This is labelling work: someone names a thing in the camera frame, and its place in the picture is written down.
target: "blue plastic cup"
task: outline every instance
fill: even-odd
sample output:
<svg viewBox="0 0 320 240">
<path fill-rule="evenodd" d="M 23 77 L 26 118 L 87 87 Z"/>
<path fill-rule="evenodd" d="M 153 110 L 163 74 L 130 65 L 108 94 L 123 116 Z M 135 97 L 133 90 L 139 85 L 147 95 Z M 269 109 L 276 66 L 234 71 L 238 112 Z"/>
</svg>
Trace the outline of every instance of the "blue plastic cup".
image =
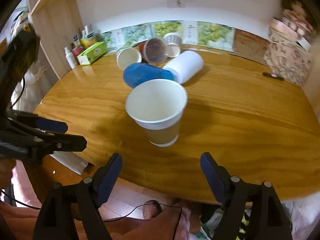
<svg viewBox="0 0 320 240">
<path fill-rule="evenodd" d="M 123 72 L 124 82 L 131 88 L 152 79 L 169 79 L 174 77 L 169 70 L 149 65 L 147 63 L 133 63 Z"/>
</svg>

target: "green tissue box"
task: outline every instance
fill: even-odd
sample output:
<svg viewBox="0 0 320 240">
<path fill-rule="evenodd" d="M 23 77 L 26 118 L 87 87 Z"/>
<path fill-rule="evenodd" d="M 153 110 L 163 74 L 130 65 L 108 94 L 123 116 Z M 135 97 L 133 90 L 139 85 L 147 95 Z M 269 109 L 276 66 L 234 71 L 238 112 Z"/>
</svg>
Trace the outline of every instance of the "green tissue box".
<svg viewBox="0 0 320 240">
<path fill-rule="evenodd" d="M 107 52 L 107 46 L 104 41 L 97 42 L 82 52 L 77 58 L 80 65 L 90 65 L 100 56 Z"/>
</svg>

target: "wooden table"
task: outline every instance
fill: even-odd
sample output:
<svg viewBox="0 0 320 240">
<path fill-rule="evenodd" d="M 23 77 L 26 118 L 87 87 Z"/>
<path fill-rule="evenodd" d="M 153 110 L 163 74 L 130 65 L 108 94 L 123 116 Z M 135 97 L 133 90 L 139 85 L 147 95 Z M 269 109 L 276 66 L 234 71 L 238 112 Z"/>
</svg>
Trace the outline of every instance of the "wooden table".
<svg viewBox="0 0 320 240">
<path fill-rule="evenodd" d="M 188 105 L 171 147 L 149 143 L 126 114 L 131 89 L 114 55 L 67 73 L 35 113 L 83 135 L 88 146 L 79 155 L 90 163 L 104 165 L 118 152 L 123 179 L 172 196 L 214 201 L 199 163 L 207 151 L 231 175 L 250 183 L 271 181 L 280 199 L 320 190 L 320 129 L 303 91 L 262 76 L 270 70 L 261 64 L 224 52 L 200 54 L 205 65 L 184 84 Z M 63 184 L 82 177 L 74 174 Z"/>
</svg>

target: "metal screw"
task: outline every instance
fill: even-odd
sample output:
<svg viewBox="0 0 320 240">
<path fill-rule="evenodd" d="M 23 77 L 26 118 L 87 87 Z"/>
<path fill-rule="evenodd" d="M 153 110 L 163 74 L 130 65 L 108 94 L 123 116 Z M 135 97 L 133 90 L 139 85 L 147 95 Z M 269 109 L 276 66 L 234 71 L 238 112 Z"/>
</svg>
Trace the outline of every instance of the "metal screw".
<svg viewBox="0 0 320 240">
<path fill-rule="evenodd" d="M 263 184 L 264 184 L 266 187 L 271 187 L 271 186 L 272 186 L 271 182 L 269 182 L 269 181 L 265 181 Z"/>
<path fill-rule="evenodd" d="M 239 182 L 239 181 L 240 181 L 240 178 L 237 177 L 237 176 L 232 176 L 232 177 L 231 177 L 231 180 L 232 180 L 233 182 Z"/>
<path fill-rule="evenodd" d="M 38 137 L 34 137 L 33 141 L 35 141 L 35 142 L 43 142 L 43 140 L 41 138 L 38 138 Z"/>
<path fill-rule="evenodd" d="M 88 183 L 90 183 L 91 181 L 92 181 L 92 178 L 91 178 L 91 177 L 86 177 L 86 178 L 83 179 L 83 182 L 84 182 L 85 184 L 88 184 Z"/>
<path fill-rule="evenodd" d="M 61 186 L 61 184 L 57 182 L 56 184 L 53 185 L 53 188 L 57 189 L 57 188 L 60 188 L 60 186 Z"/>
</svg>

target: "white cup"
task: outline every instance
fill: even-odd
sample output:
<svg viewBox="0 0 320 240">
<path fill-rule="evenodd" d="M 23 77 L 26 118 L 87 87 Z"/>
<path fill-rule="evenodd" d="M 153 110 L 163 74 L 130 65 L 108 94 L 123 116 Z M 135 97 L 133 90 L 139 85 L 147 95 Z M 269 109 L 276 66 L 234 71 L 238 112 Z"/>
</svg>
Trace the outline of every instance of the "white cup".
<svg viewBox="0 0 320 240">
<path fill-rule="evenodd" d="M 117 65 L 122 70 L 125 70 L 132 63 L 142 61 L 141 53 L 136 48 L 122 49 L 117 53 L 116 57 Z"/>
<path fill-rule="evenodd" d="M 177 57 L 181 52 L 182 38 L 177 33 L 167 33 L 164 39 L 168 44 L 168 57 Z"/>
<path fill-rule="evenodd" d="M 153 79 L 130 92 L 125 109 L 153 145 L 168 147 L 179 137 L 180 120 L 187 102 L 188 95 L 182 85 L 168 79 Z"/>
<path fill-rule="evenodd" d="M 173 74 L 175 82 L 183 84 L 201 70 L 203 64 L 204 61 L 198 53 L 187 50 L 170 60 L 163 69 L 169 70 Z"/>
</svg>

